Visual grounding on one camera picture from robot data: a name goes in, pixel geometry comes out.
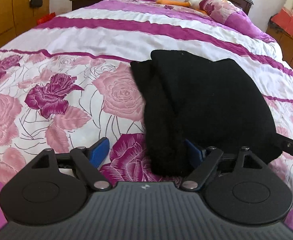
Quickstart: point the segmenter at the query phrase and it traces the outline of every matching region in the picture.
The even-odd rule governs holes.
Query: white stripe
[[[248,51],[256,55],[265,55],[272,57],[276,61],[282,63],[282,52],[279,44],[276,42],[265,43],[258,39],[252,39],[249,36],[240,33],[226,30],[219,26],[211,26],[204,24],[197,20],[182,20],[171,18],[166,15],[140,13],[131,11],[109,11],[106,9],[79,9],[72,11],[59,17],[66,17],[69,19],[112,19],[112,20],[128,20],[136,22],[147,22],[157,24],[170,24],[173,26],[181,26],[182,28],[190,28],[200,31],[217,38],[220,41],[240,44]]]
[[[113,55],[130,60],[150,59],[155,49],[185,50],[192,54],[217,61],[234,59],[254,80],[264,95],[293,99],[293,77],[270,65],[261,64],[250,57],[241,57],[211,43],[190,40],[176,40],[164,35],[150,35],[134,31],[110,30],[102,27],[89,29],[33,29],[13,41],[3,49],[38,51],[46,49],[49,53],[88,52],[95,56]]]

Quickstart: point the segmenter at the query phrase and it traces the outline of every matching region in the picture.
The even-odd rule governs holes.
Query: triangular cutout
[[[246,155],[243,168],[260,170],[262,169],[262,166],[257,163],[251,155]]]
[[[43,168],[49,168],[50,162],[48,155],[42,156],[33,166],[32,169],[43,169]]]

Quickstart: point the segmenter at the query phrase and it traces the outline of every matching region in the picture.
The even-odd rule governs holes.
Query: folded blanket
[[[202,147],[238,153],[248,146],[265,163],[282,150],[271,143],[270,109],[248,74],[232,59],[212,62],[186,51],[155,50],[131,62],[145,99],[144,124],[152,172],[187,176],[187,138]]]

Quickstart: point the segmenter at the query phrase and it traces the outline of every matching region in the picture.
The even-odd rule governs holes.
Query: bedspread
[[[191,9],[151,0],[104,0],[60,15],[0,49],[0,182],[44,148],[111,143],[100,171],[117,181],[163,181],[144,156],[144,102],[129,70],[155,49],[235,60],[293,139],[293,70],[275,42],[252,39]],[[293,192],[293,157],[270,167]],[[286,224],[293,229],[293,206]]]

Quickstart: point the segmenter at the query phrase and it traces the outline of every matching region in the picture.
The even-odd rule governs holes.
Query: silver screw
[[[109,186],[110,186],[110,183],[108,183],[105,180],[99,180],[99,181],[94,183],[94,187],[96,187],[97,189],[106,189]]]
[[[198,187],[198,184],[195,181],[187,180],[182,183],[182,187],[184,187],[186,189],[195,189]]]

